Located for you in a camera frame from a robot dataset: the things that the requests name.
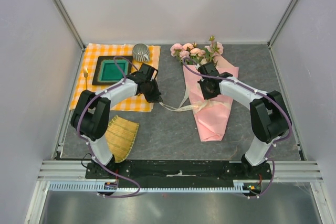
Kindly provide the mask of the cream ribbon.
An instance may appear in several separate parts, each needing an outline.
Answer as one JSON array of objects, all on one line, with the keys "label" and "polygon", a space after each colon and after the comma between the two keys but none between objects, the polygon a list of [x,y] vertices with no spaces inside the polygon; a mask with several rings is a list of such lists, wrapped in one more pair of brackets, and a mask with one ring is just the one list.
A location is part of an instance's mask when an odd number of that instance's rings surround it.
[{"label": "cream ribbon", "polygon": [[191,90],[190,87],[186,87],[185,93],[184,93],[184,98],[182,99],[178,108],[169,106],[167,104],[164,104],[163,102],[160,102],[159,105],[161,105],[165,109],[167,109],[169,111],[173,111],[173,112],[185,112],[185,111],[199,112],[200,110],[202,110],[204,108],[210,108],[210,107],[213,107],[215,105],[223,105],[224,107],[226,107],[228,109],[231,109],[231,107],[232,107],[232,105],[228,102],[218,102],[218,101],[213,101],[213,100],[205,100],[203,102],[197,102],[196,104],[190,104],[190,105],[183,106],[183,104],[186,102],[186,100],[189,99],[188,96],[190,94],[190,90]]}]

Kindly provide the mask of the pink wrapping paper sheet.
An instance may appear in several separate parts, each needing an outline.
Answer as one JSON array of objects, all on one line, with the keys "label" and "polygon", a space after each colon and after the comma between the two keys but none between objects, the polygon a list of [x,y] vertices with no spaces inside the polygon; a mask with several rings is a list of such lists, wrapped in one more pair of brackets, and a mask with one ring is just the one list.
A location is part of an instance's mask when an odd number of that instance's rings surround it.
[{"label": "pink wrapping paper sheet", "polygon": [[183,67],[185,98],[195,105],[193,115],[202,142],[221,141],[226,131],[233,99],[226,95],[204,100],[198,81],[200,76]]}]

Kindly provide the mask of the peach rose stem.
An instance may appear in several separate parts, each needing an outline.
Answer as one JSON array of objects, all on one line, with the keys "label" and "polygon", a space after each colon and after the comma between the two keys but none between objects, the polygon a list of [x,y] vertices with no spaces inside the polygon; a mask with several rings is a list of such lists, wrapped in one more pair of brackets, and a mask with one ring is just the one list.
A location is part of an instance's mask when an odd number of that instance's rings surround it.
[{"label": "peach rose stem", "polygon": [[204,65],[204,64],[210,63],[210,62],[214,62],[214,55],[207,48],[201,49],[196,54],[196,62],[200,65]]}]

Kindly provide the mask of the pink rose stem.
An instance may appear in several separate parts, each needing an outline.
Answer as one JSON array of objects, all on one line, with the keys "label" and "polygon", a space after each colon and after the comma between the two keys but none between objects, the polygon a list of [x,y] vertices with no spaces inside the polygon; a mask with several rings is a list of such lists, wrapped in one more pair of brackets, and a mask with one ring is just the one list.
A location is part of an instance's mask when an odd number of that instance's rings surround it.
[{"label": "pink rose stem", "polygon": [[184,51],[183,46],[179,43],[174,44],[170,48],[171,56],[176,58],[179,62],[182,61],[181,53]]},{"label": "pink rose stem", "polygon": [[221,56],[224,52],[224,47],[221,43],[216,41],[214,35],[209,37],[209,45],[204,47],[205,59],[207,62],[215,62],[215,57]]}]

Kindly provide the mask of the cream rose stem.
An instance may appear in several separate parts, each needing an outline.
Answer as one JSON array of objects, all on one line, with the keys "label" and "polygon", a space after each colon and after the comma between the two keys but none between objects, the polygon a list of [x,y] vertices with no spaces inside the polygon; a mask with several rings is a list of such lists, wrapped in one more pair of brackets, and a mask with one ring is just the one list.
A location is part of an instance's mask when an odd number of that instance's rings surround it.
[{"label": "cream rose stem", "polygon": [[202,56],[202,50],[197,47],[197,44],[186,43],[182,46],[182,51],[180,52],[180,58],[190,58],[196,62],[200,62]]}]

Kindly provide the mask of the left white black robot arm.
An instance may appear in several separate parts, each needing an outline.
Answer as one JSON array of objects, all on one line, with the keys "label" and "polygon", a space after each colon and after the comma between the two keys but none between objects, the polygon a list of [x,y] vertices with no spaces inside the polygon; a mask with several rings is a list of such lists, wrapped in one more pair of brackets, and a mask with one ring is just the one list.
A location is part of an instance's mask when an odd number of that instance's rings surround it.
[{"label": "left white black robot arm", "polygon": [[102,91],[84,90],[80,94],[70,124],[88,145],[92,159],[98,163],[97,173],[103,178],[111,178],[115,173],[115,165],[111,163],[113,153],[104,136],[109,125],[110,109],[139,94],[144,95],[148,103],[162,102],[157,75],[157,69],[143,63],[138,71]]}]

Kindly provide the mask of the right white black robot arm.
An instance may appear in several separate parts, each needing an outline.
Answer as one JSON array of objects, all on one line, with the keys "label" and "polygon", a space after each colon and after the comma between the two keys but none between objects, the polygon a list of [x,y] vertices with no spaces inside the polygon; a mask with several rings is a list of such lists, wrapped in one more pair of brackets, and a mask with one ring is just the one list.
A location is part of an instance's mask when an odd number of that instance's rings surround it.
[{"label": "right white black robot arm", "polygon": [[292,133],[281,93],[261,91],[228,72],[219,73],[212,62],[199,66],[197,71],[202,77],[198,83],[205,100],[226,95],[249,109],[254,138],[241,158],[240,172],[245,178],[254,178],[265,165],[270,148]]}]

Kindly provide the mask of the grey striped mug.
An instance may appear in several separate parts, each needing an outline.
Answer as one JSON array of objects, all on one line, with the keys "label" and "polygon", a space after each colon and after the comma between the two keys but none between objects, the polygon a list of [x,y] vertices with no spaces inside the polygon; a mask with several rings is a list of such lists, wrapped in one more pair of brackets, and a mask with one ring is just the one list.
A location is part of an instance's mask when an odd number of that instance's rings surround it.
[{"label": "grey striped mug", "polygon": [[146,44],[136,44],[132,49],[133,59],[137,62],[149,62],[150,61],[150,51]]}]

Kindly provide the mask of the black green square plate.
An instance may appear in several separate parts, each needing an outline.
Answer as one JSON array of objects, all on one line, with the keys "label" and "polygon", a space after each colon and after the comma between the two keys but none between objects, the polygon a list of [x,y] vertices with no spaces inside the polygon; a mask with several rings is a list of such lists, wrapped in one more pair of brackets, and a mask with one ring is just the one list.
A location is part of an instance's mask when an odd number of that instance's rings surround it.
[{"label": "black green square plate", "polygon": [[[123,56],[133,63],[132,56]],[[118,58],[116,62],[125,75],[131,73],[132,66],[125,60]],[[93,86],[111,86],[123,79],[123,74],[114,62],[114,56],[99,56],[93,75]]]}]

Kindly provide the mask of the woven bamboo mat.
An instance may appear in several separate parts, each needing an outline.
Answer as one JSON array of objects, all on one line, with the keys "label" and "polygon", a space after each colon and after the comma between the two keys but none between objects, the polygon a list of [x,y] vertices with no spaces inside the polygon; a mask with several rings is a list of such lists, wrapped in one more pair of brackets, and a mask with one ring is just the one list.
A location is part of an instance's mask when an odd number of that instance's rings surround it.
[{"label": "woven bamboo mat", "polygon": [[126,120],[118,115],[109,122],[105,137],[109,150],[113,154],[114,162],[121,163],[129,156],[137,133],[139,124]]}]

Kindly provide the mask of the gold spoon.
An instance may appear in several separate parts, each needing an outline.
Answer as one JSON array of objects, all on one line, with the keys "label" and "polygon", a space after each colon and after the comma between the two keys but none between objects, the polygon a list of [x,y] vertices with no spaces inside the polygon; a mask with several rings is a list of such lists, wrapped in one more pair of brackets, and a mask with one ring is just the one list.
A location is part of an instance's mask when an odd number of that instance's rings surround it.
[{"label": "gold spoon", "polygon": [[86,89],[88,88],[88,75],[89,75],[88,69],[87,69],[87,67],[84,67],[83,68],[83,76],[84,76],[84,79],[85,79]]}]

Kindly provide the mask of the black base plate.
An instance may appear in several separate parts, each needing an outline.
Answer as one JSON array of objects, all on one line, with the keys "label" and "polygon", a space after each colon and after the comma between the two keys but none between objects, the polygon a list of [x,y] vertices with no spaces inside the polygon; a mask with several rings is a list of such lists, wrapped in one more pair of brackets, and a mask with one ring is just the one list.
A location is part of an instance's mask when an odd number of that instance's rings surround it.
[{"label": "black base plate", "polygon": [[241,162],[125,160],[109,164],[111,171],[132,179],[140,187],[210,187],[232,186],[234,180],[269,180],[272,169],[268,163],[248,168]]}]

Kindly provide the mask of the right aluminium frame post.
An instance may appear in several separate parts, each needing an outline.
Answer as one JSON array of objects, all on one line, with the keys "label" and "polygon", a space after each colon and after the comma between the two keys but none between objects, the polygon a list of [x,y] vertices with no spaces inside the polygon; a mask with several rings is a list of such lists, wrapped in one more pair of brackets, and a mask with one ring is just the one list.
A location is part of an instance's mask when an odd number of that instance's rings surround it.
[{"label": "right aluminium frame post", "polygon": [[279,23],[277,24],[274,32],[272,33],[270,39],[267,42],[268,48],[270,49],[273,44],[275,43],[276,39],[280,35],[281,31],[283,30],[284,26],[286,25],[286,22],[288,21],[290,15],[294,11],[295,7],[297,6],[299,0],[290,0],[288,6],[286,7]]}]

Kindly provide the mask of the aluminium frame post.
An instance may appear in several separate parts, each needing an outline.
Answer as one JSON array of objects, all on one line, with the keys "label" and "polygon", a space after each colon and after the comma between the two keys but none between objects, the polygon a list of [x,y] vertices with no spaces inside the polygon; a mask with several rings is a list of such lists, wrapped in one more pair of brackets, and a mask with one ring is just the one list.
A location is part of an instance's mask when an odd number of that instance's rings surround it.
[{"label": "aluminium frame post", "polygon": [[280,35],[281,31],[283,30],[284,26],[286,25],[286,22],[288,21],[290,15],[294,11],[295,7],[297,6],[299,0],[290,0],[288,6],[286,7],[279,23],[277,24],[274,32],[272,33],[270,39],[267,42],[268,48],[270,49],[273,44],[275,43],[276,39]]},{"label": "aluminium frame post", "polygon": [[72,34],[73,38],[75,39],[77,45],[81,49],[81,51],[84,51],[86,48],[85,43],[83,42],[81,36],[79,35],[73,21],[70,18],[70,15],[68,14],[62,0],[52,0],[55,7],[59,11],[62,19],[64,20],[66,26],[68,27],[70,33]]}]

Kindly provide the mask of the left aluminium frame post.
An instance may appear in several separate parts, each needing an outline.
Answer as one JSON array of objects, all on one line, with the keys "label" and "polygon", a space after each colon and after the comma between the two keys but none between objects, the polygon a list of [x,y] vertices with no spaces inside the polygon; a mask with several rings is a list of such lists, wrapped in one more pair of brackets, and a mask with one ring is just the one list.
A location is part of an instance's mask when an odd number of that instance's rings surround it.
[{"label": "left aluminium frame post", "polygon": [[66,26],[68,27],[70,33],[72,34],[73,38],[75,39],[77,45],[81,49],[81,51],[84,51],[86,48],[85,43],[83,42],[81,36],[79,35],[73,21],[70,18],[70,15],[68,14],[62,0],[52,0],[55,7],[59,11],[62,19],[64,20]]}]

